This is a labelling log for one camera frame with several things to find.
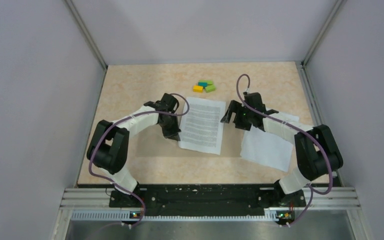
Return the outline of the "printed white paper sheet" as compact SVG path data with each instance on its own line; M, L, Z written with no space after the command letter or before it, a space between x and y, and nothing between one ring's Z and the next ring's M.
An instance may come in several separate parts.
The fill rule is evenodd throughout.
M220 155L226 112L226 102L198 97L187 97L185 115L181 117L178 146L181 149Z

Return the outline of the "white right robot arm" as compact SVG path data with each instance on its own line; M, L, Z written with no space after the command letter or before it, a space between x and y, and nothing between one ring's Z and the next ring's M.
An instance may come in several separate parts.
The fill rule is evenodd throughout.
M331 129L321 124L311 126L289 120L277 110L267 109L258 92L244 92L243 100L231 100L220 122L233 122L235 128L250 131L255 127L274 134L295 146L297 167L274 183L272 202L287 206L298 192L323 176L333 176L344 162Z

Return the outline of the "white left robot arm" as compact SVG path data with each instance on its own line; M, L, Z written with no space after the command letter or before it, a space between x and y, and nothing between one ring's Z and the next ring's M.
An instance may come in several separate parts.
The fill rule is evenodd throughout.
M86 158L91 176L109 181L121 193L121 200L129 207L140 203L144 211L146 205L140 197L138 181L126 166L130 139L149 127L160 126L164 139L180 141L179 117L177 110L183 100L186 108L190 105L178 93L164 93L157 101L145 102L138 110L119 120L101 120L92 134Z

